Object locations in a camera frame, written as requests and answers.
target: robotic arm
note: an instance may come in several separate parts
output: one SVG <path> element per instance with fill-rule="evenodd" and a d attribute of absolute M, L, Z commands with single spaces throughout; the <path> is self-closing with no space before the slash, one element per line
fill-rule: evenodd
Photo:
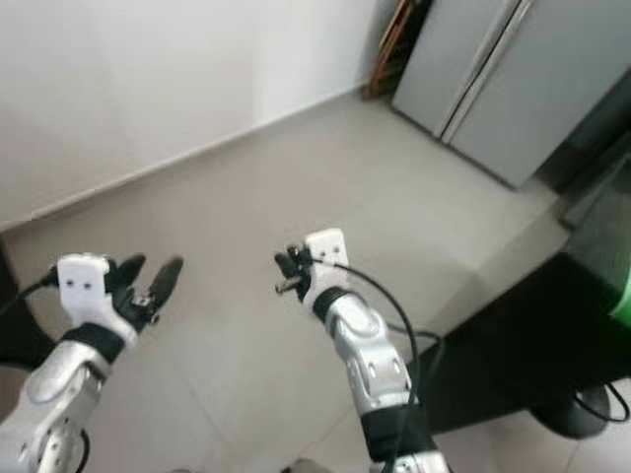
<path fill-rule="evenodd" d="M 342 231 L 311 234 L 303 248 L 290 246 L 275 260 L 287 278 L 276 285 L 277 293 L 297 291 L 305 310 L 324 324 L 346 366 L 374 462 L 371 473 L 385 471 L 395 454 L 394 472 L 449 473 L 422 410 L 413 409 L 405 422 L 412 383 L 404 360 L 388 340 L 386 323 L 350 289 L 347 273 L 332 266 L 348 265 Z M 401 426 L 407 426 L 402 437 Z"/>
<path fill-rule="evenodd" d="M 68 471 L 111 365 L 136 345 L 148 323 L 157 323 L 183 264 L 181 258 L 169 261 L 137 296 L 131 284 L 144 262 L 136 255 L 116 266 L 102 256 L 70 254 L 44 278 L 59 288 L 72 329 L 29 376 L 18 406 L 0 426 L 0 471 Z"/>

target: refrigerator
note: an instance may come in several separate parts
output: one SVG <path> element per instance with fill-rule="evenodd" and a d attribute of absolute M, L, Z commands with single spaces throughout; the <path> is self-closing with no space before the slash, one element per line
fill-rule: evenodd
<path fill-rule="evenodd" d="M 440 0 L 392 104 L 519 187 L 630 64 L 630 0 Z"/>

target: white wall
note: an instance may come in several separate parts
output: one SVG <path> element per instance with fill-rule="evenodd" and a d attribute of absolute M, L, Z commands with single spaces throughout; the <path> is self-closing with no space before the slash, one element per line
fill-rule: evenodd
<path fill-rule="evenodd" d="M 0 230 L 362 83 L 394 0 L 0 0 Z"/>

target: refrigerator door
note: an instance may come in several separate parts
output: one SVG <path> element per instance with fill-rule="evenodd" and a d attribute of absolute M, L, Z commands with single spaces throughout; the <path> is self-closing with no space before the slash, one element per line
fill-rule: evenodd
<path fill-rule="evenodd" d="M 520 0 L 435 2 L 393 106 L 439 137 Z"/>
<path fill-rule="evenodd" d="M 624 74 L 630 22 L 629 0 L 535 0 L 451 144 L 523 184 Z"/>

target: green object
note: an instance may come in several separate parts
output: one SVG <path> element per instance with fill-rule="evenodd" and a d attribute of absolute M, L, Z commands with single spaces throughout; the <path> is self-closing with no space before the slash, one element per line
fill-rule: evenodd
<path fill-rule="evenodd" d="M 622 292 L 622 297 L 611 311 L 611 316 L 631 328 L 631 268 L 627 272 L 627 283 Z"/>

